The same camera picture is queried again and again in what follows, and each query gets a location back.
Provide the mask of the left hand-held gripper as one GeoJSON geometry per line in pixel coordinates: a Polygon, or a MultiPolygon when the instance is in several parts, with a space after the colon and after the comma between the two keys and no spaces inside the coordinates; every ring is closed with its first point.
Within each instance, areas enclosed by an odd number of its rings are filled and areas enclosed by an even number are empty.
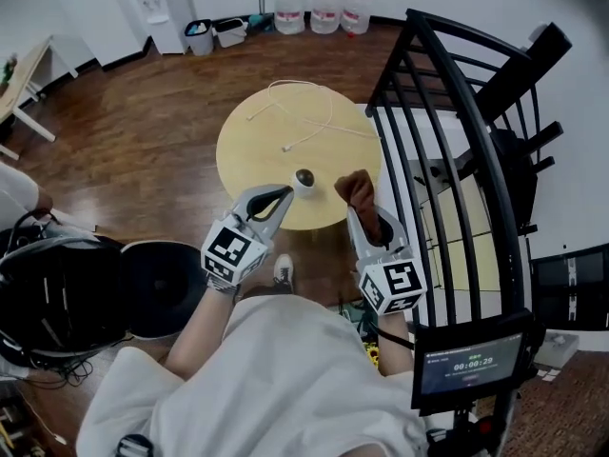
{"type": "Polygon", "coordinates": [[[252,187],[212,223],[201,248],[201,266],[213,282],[241,285],[265,262],[294,198],[289,185],[252,187]]]}

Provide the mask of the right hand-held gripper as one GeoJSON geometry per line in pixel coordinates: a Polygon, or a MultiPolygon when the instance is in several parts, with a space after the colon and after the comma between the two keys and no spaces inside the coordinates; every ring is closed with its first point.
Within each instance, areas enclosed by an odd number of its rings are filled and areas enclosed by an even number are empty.
{"type": "Polygon", "coordinates": [[[358,256],[358,288],[376,314],[412,309],[427,292],[422,261],[409,246],[403,224],[382,207],[377,207],[382,245],[373,245],[353,207],[346,221],[352,247],[358,256]]]}

